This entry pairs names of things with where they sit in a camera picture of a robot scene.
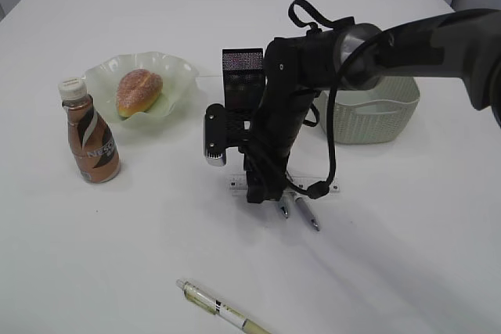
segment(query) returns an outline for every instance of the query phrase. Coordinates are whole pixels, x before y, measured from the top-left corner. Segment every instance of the bread roll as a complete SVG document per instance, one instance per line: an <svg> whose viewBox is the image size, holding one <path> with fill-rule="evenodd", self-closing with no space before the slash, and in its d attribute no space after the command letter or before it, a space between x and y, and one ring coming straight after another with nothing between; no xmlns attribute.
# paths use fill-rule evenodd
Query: bread roll
<svg viewBox="0 0 501 334"><path fill-rule="evenodd" d="M118 85L117 110L121 117L146 111L162 92L162 77L148 70L133 70Z"/></svg>

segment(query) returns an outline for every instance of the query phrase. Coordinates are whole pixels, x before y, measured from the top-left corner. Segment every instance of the bottle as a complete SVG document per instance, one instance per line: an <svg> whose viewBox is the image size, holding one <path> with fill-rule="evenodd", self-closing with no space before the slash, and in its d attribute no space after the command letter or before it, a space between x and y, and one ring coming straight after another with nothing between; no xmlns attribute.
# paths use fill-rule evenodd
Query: bottle
<svg viewBox="0 0 501 334"><path fill-rule="evenodd" d="M114 178L120 170L117 147L85 82L69 78L59 84L59 93L68 116L68 142L82 176L92 183Z"/></svg>

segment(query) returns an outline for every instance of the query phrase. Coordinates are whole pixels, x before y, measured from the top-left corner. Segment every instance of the white basket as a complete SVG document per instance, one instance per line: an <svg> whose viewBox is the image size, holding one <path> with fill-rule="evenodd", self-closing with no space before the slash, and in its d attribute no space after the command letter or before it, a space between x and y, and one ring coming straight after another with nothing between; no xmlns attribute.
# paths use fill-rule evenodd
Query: white basket
<svg viewBox="0 0 501 334"><path fill-rule="evenodd" d="M315 100L326 132L329 92ZM409 122L420 100L411 77L384 77L367 91L339 91L334 107L334 140L342 144L372 144L395 139Z"/></svg>

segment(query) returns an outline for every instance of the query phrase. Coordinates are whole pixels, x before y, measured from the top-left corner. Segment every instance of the robotic arm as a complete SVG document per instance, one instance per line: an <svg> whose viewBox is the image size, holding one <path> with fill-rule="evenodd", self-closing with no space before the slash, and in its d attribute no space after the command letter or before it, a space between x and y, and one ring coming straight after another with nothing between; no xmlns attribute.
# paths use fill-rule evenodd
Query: robotic arm
<svg viewBox="0 0 501 334"><path fill-rule="evenodd" d="M300 21L296 5L330 30ZM275 38L264 59L260 49L223 52L226 108L214 104L205 115L205 155L222 165L226 148L239 148L248 202L278 200L287 186L313 199L327 194L336 170L337 90L369 90L382 76L459 77L472 106L491 106L501 126L500 11L472 9L387 31L355 24L352 17L329 21L305 0L295 0L289 16L299 27L310 27L304 37ZM290 149L314 98L327 89L329 177L301 189L285 175Z"/></svg>

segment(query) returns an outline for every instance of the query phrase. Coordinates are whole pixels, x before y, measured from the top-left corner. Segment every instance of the ruler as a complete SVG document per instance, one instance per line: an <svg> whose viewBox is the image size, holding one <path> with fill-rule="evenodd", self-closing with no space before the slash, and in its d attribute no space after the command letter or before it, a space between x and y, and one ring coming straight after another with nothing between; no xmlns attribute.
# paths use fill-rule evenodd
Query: ruler
<svg viewBox="0 0 501 334"><path fill-rule="evenodd" d="M299 188L306 189L317 181L325 180L325 178L315 178L311 176L293 176L294 184ZM228 176L228 188L234 196L245 195L247 193L247 179L245 174L232 174ZM330 185L329 194L339 193L339 181L334 178ZM294 192L291 188L285 188L285 192Z"/></svg>

